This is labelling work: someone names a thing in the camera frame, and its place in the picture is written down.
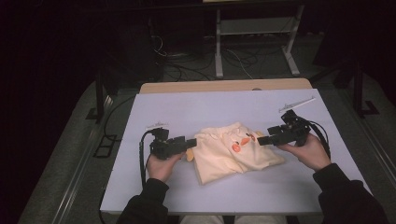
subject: white tabletop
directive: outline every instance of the white tabletop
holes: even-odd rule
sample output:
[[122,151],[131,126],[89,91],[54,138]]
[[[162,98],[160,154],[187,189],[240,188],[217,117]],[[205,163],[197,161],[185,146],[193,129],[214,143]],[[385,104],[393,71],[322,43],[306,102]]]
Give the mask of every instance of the white tabletop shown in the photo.
[[[283,124],[278,109],[314,96],[315,101],[295,113],[324,127],[329,135],[332,161],[351,179],[363,180],[317,90],[217,91],[138,94],[110,176],[101,210],[120,213],[142,190],[139,142],[146,127],[169,123],[169,138],[193,138],[203,128],[223,127],[240,121],[253,131]],[[153,136],[145,140],[145,157]],[[170,214],[312,214],[319,213],[320,188],[313,171],[287,152],[271,149],[286,162],[262,171],[230,175],[199,185],[194,165],[179,161],[167,184],[164,205]]]

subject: person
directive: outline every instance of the person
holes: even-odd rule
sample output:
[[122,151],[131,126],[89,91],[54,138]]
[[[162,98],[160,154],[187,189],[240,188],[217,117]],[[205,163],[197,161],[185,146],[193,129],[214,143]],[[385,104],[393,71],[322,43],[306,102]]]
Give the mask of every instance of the person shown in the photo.
[[[315,171],[314,180],[322,192],[318,201],[323,212],[323,223],[389,223],[381,204],[371,195],[359,180],[349,180],[336,163],[332,163],[322,144],[309,134],[302,147],[289,144],[278,146],[298,158]],[[151,155],[148,159],[149,179],[140,195],[134,196],[122,211],[118,224],[166,223],[167,208],[163,206],[165,184],[182,154],[166,161]]]

